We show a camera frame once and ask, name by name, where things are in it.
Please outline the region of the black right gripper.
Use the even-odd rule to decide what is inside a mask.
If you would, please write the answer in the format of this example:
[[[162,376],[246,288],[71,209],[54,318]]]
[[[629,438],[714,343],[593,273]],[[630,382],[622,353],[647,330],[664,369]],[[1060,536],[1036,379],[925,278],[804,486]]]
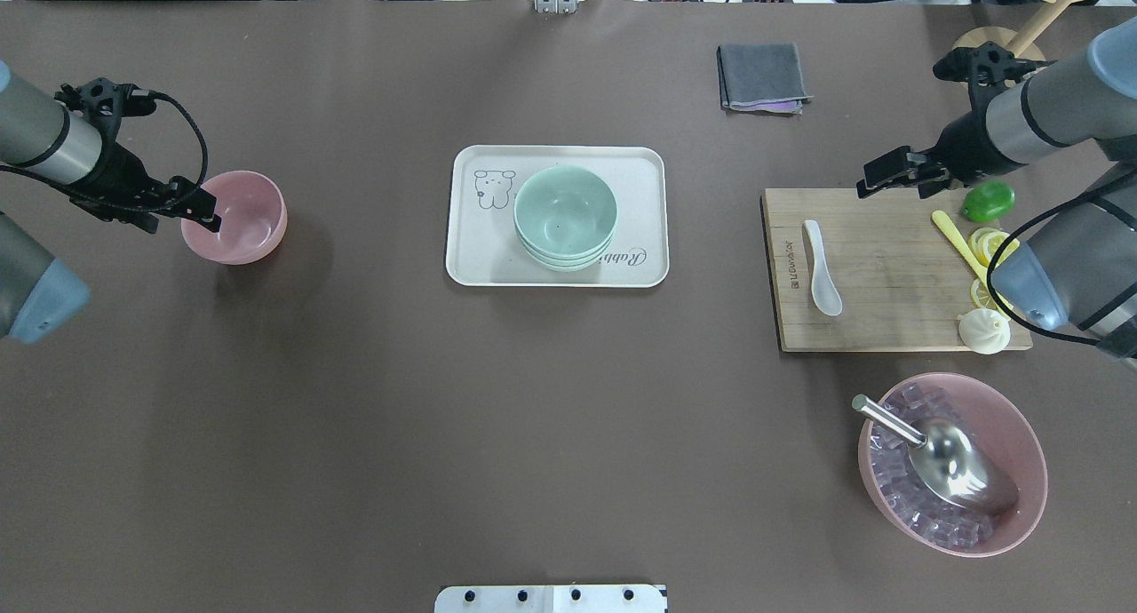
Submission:
[[[1052,64],[1052,60],[1015,58],[995,43],[954,47],[951,53],[933,63],[933,75],[966,83],[971,111],[947,124],[933,147],[923,154],[902,144],[866,163],[863,177],[857,181],[857,194],[871,196],[889,188],[915,188],[918,197],[927,199],[954,188],[954,181],[972,187],[1023,167],[1023,163],[1007,158],[991,142],[986,124],[987,108],[995,98],[1010,91],[1009,80],[1015,88],[1023,88],[1028,75]]]

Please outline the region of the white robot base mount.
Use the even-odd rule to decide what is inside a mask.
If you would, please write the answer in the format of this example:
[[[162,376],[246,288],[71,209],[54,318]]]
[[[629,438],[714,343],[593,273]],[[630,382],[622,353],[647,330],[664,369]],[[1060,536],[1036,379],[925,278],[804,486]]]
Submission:
[[[664,585],[453,585],[434,612],[667,612]]]

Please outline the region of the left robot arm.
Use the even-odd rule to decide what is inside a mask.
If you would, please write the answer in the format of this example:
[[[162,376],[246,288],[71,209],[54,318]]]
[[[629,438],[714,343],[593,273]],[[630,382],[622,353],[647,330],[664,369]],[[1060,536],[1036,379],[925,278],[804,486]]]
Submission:
[[[146,164],[117,142],[126,116],[151,115],[171,96],[94,78],[60,86],[53,96],[1,67],[3,171],[41,181],[93,217],[118,221],[149,234],[159,217],[190,219],[216,233],[222,217],[204,177],[147,175]],[[3,216],[3,334],[36,343],[73,317],[91,296],[89,285],[13,217]]]

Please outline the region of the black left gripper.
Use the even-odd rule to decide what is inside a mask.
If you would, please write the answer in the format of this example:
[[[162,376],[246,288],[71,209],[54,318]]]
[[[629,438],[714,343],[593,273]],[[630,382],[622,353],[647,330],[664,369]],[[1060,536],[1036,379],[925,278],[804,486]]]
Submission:
[[[122,221],[151,234],[157,231],[158,215],[188,219],[210,233],[219,231],[222,217],[214,194],[183,176],[151,179],[136,155],[116,140],[126,116],[152,115],[158,100],[167,96],[96,78],[78,88],[61,85],[53,98],[93,126],[101,139],[94,168],[65,189],[72,202],[97,218]]]

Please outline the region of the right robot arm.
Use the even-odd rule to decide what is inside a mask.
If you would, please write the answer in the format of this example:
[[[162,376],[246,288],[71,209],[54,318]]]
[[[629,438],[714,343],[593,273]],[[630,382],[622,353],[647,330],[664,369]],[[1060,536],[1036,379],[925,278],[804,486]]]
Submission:
[[[1126,365],[1136,346],[1134,30],[1124,20],[1049,63],[994,43],[943,55],[933,74],[966,83],[969,111],[946,124],[932,147],[902,144],[869,161],[856,187],[860,197],[913,187],[926,199],[1097,144],[1107,168],[1016,227],[1021,248],[995,257],[984,282],[1022,328]]]

